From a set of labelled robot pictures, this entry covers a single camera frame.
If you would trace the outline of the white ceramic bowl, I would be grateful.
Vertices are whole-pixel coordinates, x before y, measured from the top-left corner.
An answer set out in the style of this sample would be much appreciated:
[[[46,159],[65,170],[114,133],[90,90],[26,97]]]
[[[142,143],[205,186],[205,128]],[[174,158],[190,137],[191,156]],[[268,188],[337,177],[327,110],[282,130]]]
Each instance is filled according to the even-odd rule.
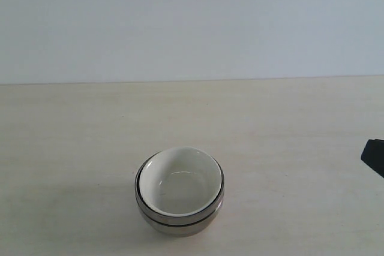
[[[174,147],[150,157],[138,177],[149,210],[169,217],[195,215],[218,197],[224,176],[218,162],[193,147]]]

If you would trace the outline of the ribbed steel bowl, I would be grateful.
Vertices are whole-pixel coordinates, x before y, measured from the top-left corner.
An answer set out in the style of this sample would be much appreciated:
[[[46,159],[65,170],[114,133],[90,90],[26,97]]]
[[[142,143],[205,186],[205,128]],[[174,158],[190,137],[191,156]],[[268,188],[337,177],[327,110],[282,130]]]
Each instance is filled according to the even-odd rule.
[[[149,208],[143,203],[143,201],[142,201],[142,199],[138,193],[139,173],[141,172],[141,170],[142,170],[144,164],[147,162],[147,160],[142,164],[142,166],[139,168],[139,171],[136,174],[135,197],[136,197],[136,201],[137,201],[137,204],[138,204],[140,211],[145,215],[146,218],[149,219],[149,222],[151,224],[158,224],[158,225],[163,226],[163,227],[172,227],[172,228],[193,227],[193,226],[197,226],[200,223],[206,222],[209,219],[215,217],[215,215],[219,211],[219,209],[222,205],[222,202],[223,202],[225,178],[224,178],[223,186],[220,190],[220,193],[219,193],[218,197],[214,200],[214,202],[208,208],[204,209],[203,211],[201,211],[195,215],[182,216],[182,217],[169,217],[169,216],[163,216],[163,215],[157,214],[157,213],[149,210]]]

